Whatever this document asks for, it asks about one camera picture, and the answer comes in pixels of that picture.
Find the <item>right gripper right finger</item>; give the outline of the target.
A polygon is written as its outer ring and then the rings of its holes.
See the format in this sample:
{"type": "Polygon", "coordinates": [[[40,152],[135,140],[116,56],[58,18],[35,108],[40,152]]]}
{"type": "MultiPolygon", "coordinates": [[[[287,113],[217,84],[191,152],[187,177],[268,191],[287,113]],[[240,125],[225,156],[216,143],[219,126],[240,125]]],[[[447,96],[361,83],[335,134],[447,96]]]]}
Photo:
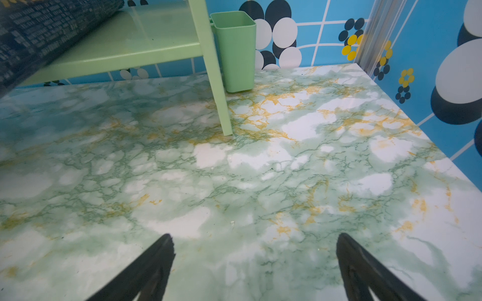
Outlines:
{"type": "Polygon", "coordinates": [[[347,233],[338,237],[336,256],[348,300],[424,300],[347,233]]]}

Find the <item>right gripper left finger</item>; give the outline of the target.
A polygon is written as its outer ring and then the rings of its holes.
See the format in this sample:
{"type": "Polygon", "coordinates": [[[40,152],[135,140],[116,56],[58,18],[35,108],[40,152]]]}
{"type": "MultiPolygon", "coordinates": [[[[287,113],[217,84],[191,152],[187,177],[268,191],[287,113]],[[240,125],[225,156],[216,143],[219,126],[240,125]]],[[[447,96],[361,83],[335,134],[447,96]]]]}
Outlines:
{"type": "Polygon", "coordinates": [[[173,238],[164,234],[89,300],[162,300],[174,258],[173,238]]]}

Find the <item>dark blue Barilla spaghetti package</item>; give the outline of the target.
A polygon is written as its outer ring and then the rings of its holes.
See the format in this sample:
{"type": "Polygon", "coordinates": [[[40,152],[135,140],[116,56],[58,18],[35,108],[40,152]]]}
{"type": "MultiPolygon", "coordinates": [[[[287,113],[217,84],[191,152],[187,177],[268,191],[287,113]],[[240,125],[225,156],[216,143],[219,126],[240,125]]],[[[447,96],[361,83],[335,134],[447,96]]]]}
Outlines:
{"type": "Polygon", "coordinates": [[[1,1],[1,95],[123,7],[124,1],[1,1]]]}

